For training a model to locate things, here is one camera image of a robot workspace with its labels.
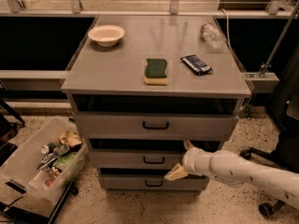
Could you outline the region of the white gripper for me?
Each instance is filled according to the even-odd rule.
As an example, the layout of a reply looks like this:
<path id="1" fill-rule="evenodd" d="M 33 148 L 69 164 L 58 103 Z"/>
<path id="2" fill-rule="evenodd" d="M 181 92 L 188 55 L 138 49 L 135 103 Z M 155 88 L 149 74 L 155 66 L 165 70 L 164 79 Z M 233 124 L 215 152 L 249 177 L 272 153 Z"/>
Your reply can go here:
<path id="1" fill-rule="evenodd" d="M 175 181 L 191 175 L 210 176 L 209 163 L 212 157 L 211 152 L 206 152 L 201 148 L 193 147 L 190 140 L 184 141 L 184 147 L 187 150 L 183 157 L 183 166 L 176 164 L 164 178 L 168 181 Z"/>

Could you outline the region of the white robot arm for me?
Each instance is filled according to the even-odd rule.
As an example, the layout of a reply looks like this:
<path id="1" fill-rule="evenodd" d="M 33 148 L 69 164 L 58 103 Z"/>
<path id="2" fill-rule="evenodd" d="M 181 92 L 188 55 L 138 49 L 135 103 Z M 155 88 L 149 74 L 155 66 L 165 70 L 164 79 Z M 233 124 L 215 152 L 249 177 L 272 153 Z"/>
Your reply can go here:
<path id="1" fill-rule="evenodd" d="M 185 140 L 186 152 L 164 178 L 175 181 L 188 175 L 206 176 L 230 187 L 251 184 L 280 201 L 299 208 L 299 174 L 247 161 L 227 151 L 204 151 Z"/>

